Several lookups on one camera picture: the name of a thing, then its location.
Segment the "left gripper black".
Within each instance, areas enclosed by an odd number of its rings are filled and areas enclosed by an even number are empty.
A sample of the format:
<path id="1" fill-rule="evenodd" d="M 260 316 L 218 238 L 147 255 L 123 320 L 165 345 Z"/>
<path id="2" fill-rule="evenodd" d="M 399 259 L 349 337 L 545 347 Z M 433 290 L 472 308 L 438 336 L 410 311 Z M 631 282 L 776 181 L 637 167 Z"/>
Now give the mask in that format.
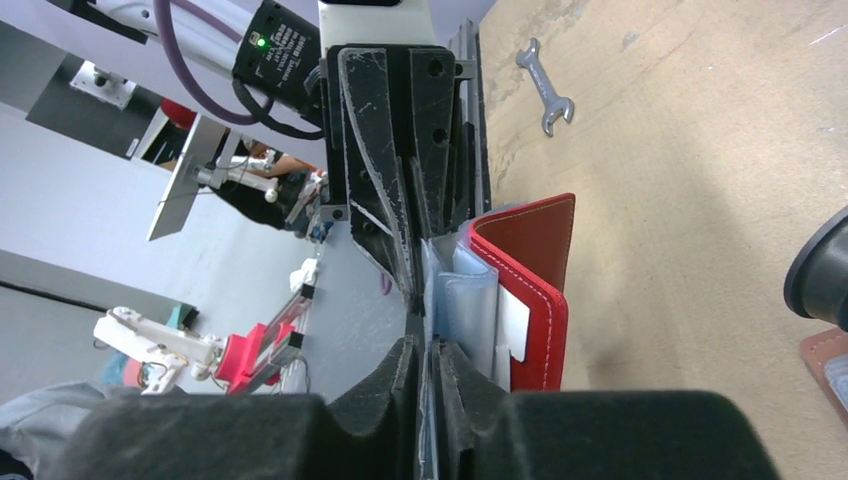
<path id="1" fill-rule="evenodd" d="M 330 207 L 419 314 L 415 242 L 491 206 L 479 42 L 335 46 L 322 74 Z"/>

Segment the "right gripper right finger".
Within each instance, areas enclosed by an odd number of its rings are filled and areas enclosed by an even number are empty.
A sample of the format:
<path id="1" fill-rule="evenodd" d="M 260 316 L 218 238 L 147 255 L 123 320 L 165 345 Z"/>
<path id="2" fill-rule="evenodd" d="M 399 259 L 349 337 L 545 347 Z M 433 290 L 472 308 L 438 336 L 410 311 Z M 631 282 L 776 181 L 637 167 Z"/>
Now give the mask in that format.
<path id="1" fill-rule="evenodd" d="M 776 479 L 729 399 L 692 390 L 508 393 L 432 346 L 444 479 Z"/>

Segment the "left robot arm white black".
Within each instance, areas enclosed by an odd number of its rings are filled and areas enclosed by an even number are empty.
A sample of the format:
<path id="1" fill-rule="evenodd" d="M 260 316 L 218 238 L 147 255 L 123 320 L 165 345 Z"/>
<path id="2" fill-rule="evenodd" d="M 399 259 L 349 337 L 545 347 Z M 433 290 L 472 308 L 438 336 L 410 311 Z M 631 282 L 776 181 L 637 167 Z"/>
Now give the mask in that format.
<path id="1" fill-rule="evenodd" d="M 491 199 L 471 52 L 441 45 L 424 1 L 323 1 L 311 23 L 277 1 L 67 1 L 70 13 L 158 41 L 215 118 L 325 145 L 324 208 L 426 310 L 423 243 Z"/>

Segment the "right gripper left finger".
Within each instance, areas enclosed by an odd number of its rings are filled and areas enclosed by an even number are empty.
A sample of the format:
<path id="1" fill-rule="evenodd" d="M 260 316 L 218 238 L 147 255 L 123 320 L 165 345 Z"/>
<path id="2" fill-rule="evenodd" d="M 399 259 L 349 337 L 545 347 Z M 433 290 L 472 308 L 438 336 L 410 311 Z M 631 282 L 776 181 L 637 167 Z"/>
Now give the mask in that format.
<path id="1" fill-rule="evenodd" d="M 316 394 L 109 400 L 72 434 L 63 479 L 409 479 L 419 358 L 399 339 L 370 375 Z"/>

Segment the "red leather card holder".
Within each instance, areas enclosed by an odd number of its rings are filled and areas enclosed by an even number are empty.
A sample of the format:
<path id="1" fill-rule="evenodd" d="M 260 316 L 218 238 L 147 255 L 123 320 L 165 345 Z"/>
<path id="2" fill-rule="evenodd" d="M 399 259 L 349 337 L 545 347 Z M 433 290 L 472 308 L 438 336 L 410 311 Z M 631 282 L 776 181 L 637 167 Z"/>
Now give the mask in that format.
<path id="1" fill-rule="evenodd" d="M 457 343 L 507 391 L 556 391 L 576 197 L 503 208 L 423 244 L 425 332 Z"/>

